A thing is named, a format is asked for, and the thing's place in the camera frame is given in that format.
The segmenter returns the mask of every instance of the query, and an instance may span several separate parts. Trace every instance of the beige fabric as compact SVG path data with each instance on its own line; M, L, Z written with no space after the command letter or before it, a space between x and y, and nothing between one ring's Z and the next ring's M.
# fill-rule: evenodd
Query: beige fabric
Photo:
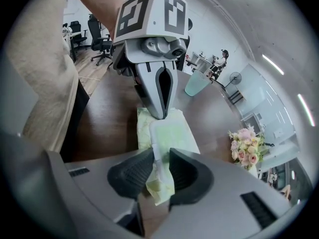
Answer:
M72 114L78 74L63 49L65 0L32 0L20 14L5 51L21 76L39 95L23 134L59 152Z

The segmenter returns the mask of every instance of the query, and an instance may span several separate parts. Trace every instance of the standing fan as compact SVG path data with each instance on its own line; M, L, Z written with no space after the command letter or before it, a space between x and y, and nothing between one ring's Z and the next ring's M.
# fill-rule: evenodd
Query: standing fan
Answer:
M234 85L237 85L241 82L241 74L240 73L237 73L237 72L234 72L232 73L230 76L229 76L229 83L226 85L226 87L229 85L229 84L234 84Z

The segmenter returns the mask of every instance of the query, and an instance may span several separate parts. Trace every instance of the light strip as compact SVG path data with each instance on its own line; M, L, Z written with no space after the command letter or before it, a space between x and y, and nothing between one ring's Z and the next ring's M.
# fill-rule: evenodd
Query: light strip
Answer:
M287 111L286 107L284 107L284 108L285 108L285 111L286 111L286 113L287 113L287 115L288 115L288 118L289 118L289 120L290 120L291 125L293 125L293 122L292 122L292 120L291 120L291 118L290 118L290 116L289 116L289 114L288 114L288 111Z
M274 102L273 98L271 97L271 95L268 93L268 91L266 90L267 94L270 96L271 100Z
M304 109L305 109L305 111L306 111L306 114L307 114L307 116L308 116L308 119L309 119L309 121L310 121L310 124L311 124L312 126L315 126L314 118L313 118L313 116L311 115L311 112L310 112L310 110L309 110L309 108L308 108L308 106L307 106L307 104L306 104L306 102L305 102L303 96L300 95L300 94L298 94L298 98L299 98L300 102L302 103L302 105L304 106Z
M271 102L269 101L269 99L268 99L268 98L267 98L267 100L268 100L268 102L270 103L270 105L271 105L271 106L273 106L273 105L271 104Z
M271 61L268 57L266 57L264 54L263 54L263 58L266 59L270 64L272 64L273 67L275 67L278 72L280 72L282 75L284 75L285 73L283 72L283 70L281 70L273 61Z
M267 84L269 85L269 87L273 90L273 92L275 92L275 94L277 95L276 91L274 91L273 87L270 86L270 84L268 83L268 81L266 81L266 82L267 82Z
M279 111L281 118L283 119L283 122L286 124L283 115L281 114L281 112Z
M281 123L281 121L280 121L280 119L279 119L279 117L278 117L278 114L277 114L277 113L276 113L276 116L277 116L277 118L278 118L279 122Z

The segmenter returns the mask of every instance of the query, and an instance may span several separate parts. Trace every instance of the wooden floor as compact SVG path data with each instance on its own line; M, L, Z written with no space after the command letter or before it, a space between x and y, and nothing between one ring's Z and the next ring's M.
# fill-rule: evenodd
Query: wooden floor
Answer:
M108 65L112 62L110 59L104 58L97 66L96 63L100 58L95 58L91 61L91 57L97 55L99 55L99 52L93 51L89 47L86 50L79 49L76 54L75 68L78 71L80 82L89 96L93 93L106 73Z
M96 66L96 60L91 62L90 58L93 56L96 56L98 52L94 52L91 49L87 50L79 50L77 54L77 62L75 63L76 69L79 74L79 79L86 90L86 92L90 95L93 93L97 85L99 84L99 81L102 79L103 75L106 73L107 67L109 63L111 62L109 59L104 59L103 62L100 63L99 66ZM228 101L227 94L221 89L220 86L216 85L217 90L220 92L220 94L224 97L225 102L230 107L233 115L234 120L236 123L240 125L236 125L236 128L243 127L241 125L240 119L241 116L236 109L234 105L232 105ZM216 124L217 127L220 127L222 131L225 131L224 129L227 128L226 132L231 129L232 127L227 122L228 119L222 119L223 116L220 116L222 111L220 109L217 109L219 114L212 114L212 116L216 116ZM151 195L147 192L147 190L144 190L138 197L138 201L141 208L141 213L143 217L143 224L145 229L145 236L146 238L149 238L161 225L161 223L166 219L167 215L169 214L168 211L168 205L169 202L163 203L159 206L154 205L154 200L151 197Z

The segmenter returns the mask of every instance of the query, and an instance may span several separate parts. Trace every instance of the teal plastic cup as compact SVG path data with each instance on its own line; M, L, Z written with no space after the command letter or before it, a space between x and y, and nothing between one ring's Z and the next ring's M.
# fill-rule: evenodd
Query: teal plastic cup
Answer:
M185 92L189 96L193 97L210 83L210 79L205 74L199 72L198 70L195 70L189 78L188 83L186 84Z

